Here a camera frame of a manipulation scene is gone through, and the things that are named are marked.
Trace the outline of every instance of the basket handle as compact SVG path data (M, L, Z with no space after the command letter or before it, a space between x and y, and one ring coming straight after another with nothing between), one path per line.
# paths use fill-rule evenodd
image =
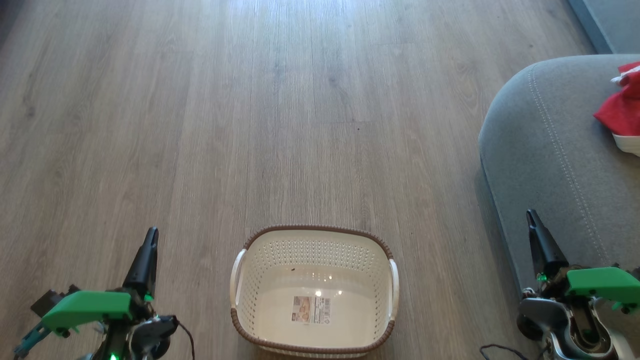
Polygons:
M393 259L389 259L389 264L391 265L391 280L393 286L393 296L392 296L392 307L391 307L391 316L389 317L389 321L395 321L396 315L398 313L398 305L400 300L400 276L398 276L398 267L396 262Z
M236 256L236 262L234 263L234 267L231 270L231 281L229 281L229 301L231 302L231 308L236 308L236 292L238 289L238 280L239 280L239 270L240 264L242 263L242 258L246 253L246 249L240 250L238 256Z

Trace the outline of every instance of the black wire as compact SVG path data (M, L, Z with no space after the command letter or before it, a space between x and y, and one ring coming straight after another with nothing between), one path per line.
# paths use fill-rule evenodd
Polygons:
M184 330L184 332L187 333L187 335L189 335L189 341L191 342L191 358L192 360L196 360L196 347L193 344L193 335L191 335L191 331L188 331L187 328L180 322L180 320L178 320L178 325L182 327L182 329Z
M503 350L509 350L510 352L516 354L521 360L528 360L526 356L522 355L521 352L519 352L518 350L509 348L509 347L503 347L502 345L498 345L498 344L489 344L489 345L485 345L483 347L480 347L480 354L482 354L483 358L485 358L486 360L491 360L489 359L489 357L487 357L487 355L484 353L484 349L486 348L491 348L491 347L497 347L497 348L501 348ZM536 357L536 360L540 360L542 359L542 357L545 355L545 352L547 352L547 350L549 350L549 345L547 345L547 347L545 347L540 354Z
M529 360L527 359L524 355L522 355L521 352L519 352L518 350L509 348L509 347L503 347L502 345L498 345L498 344L489 344L489 345L485 345L483 347L480 347L480 354L482 354L482 356L486 359L486 360L491 360L489 359L486 354L484 353L484 349L486 348L491 348L491 347L497 347L497 348L501 348L503 350L509 350L510 352L516 354L521 360Z

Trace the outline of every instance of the product label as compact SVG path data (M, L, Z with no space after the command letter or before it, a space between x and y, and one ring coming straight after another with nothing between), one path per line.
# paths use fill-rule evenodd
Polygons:
M331 299L327 297L294 296L291 321L331 324Z

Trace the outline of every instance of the red cloth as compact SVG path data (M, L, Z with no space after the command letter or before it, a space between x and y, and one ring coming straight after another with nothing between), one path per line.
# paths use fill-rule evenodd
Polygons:
M620 74L640 66L640 61L618 68ZM612 133L640 136L640 71L630 72L620 80L622 91L610 96L593 116Z

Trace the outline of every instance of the white plastic basket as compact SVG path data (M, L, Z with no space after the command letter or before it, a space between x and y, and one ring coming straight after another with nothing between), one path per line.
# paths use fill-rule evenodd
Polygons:
M229 296L234 326L248 341L287 355L351 358L391 335L399 278L391 251L374 235L280 225L246 242Z

